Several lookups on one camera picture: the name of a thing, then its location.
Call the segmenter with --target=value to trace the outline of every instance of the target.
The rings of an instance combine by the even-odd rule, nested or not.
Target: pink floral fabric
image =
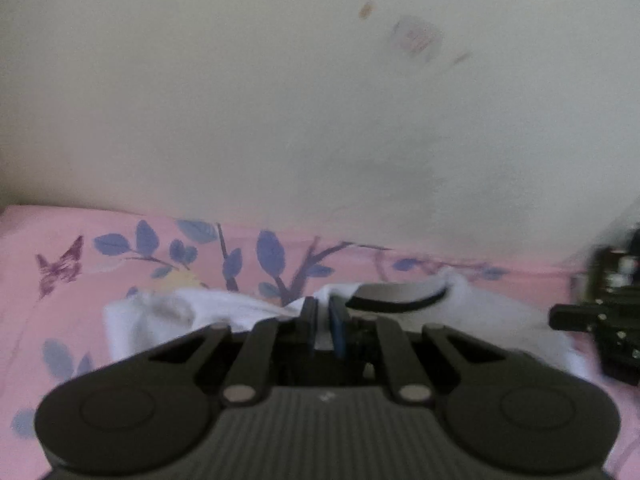
[[[441,266],[538,308],[567,299],[569,276],[557,269],[191,219],[10,206],[0,217],[0,480],[35,480],[48,470],[34,409],[57,384],[108,364],[102,308],[110,301],[196,286],[283,305],[327,283],[417,281]],[[631,480],[640,470],[640,392],[599,376],[588,338],[576,345],[622,414],[607,468]]]

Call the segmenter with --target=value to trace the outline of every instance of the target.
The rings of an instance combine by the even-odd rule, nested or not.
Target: butterfly print
[[[53,292],[56,282],[74,282],[82,266],[80,256],[82,255],[82,235],[76,238],[68,251],[60,256],[60,259],[50,264],[42,254],[36,255],[38,268],[40,269],[40,299]]]

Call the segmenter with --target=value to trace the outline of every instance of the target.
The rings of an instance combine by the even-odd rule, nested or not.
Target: white wall
[[[430,61],[390,47],[404,15]],[[0,0],[3,177],[553,262],[640,194],[639,46],[640,0]]]

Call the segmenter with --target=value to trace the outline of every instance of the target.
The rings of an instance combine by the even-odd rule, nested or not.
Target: light blue leaf
[[[136,250],[143,256],[151,256],[160,245],[160,240],[145,220],[136,226]]]
[[[285,267],[284,247],[272,231],[260,231],[255,245],[258,262],[268,275],[277,278]]]
[[[199,220],[177,220],[178,229],[182,231],[192,242],[197,244],[208,244],[218,239],[216,228],[207,222]]]
[[[189,265],[196,261],[198,257],[198,250],[190,245],[184,248],[184,262]]]
[[[482,270],[482,277],[486,280],[491,280],[492,282],[494,282],[508,273],[508,270],[501,269],[500,267],[487,267]]]
[[[131,250],[127,239],[117,233],[109,233],[94,238],[94,247],[106,256],[117,256]]]
[[[258,290],[260,294],[262,294],[265,298],[279,298],[280,292],[278,291],[278,287],[273,285],[273,283],[261,282],[258,285]]]
[[[184,261],[184,244],[182,240],[176,238],[171,242],[169,246],[169,256],[174,262],[182,263]]]
[[[151,277],[156,280],[158,278],[164,278],[169,272],[171,272],[173,270],[173,267],[170,266],[165,266],[165,267],[158,267],[156,270],[154,270],[151,273]]]
[[[306,275],[310,278],[326,278],[327,276],[331,276],[333,273],[334,270],[331,267],[320,264],[311,266],[306,270]]]
[[[94,361],[91,359],[91,354],[87,352],[82,356],[78,363],[78,370],[76,370],[76,377],[87,374],[94,370]]]
[[[20,410],[15,414],[14,420],[11,421],[11,429],[20,438],[36,438],[36,432],[33,428],[33,418],[36,410],[28,408]]]
[[[240,249],[234,249],[225,258],[222,264],[222,275],[226,280],[236,277],[242,270],[242,252]]]
[[[395,270],[411,270],[419,263],[420,260],[416,260],[415,258],[403,258],[402,260],[396,261],[392,267]]]
[[[59,381],[68,381],[74,374],[74,360],[69,348],[57,339],[47,339],[42,345],[42,358],[49,373]]]

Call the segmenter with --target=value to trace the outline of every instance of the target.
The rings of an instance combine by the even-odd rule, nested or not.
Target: white cloth
[[[330,296],[415,301],[446,286],[446,296],[434,305],[402,314],[380,314],[398,321],[404,330],[419,332],[424,323],[448,325],[478,339],[508,349],[530,352],[548,364],[586,376],[583,358],[569,336],[551,330],[546,313],[526,304],[472,286],[464,276],[443,269],[420,283],[347,283],[325,285],[313,296],[319,303],[316,346],[331,348],[326,308]],[[286,307],[222,290],[183,288],[167,296],[139,293],[104,308],[111,357],[124,359],[215,322],[234,332],[250,330],[262,319],[295,317],[303,299]]]

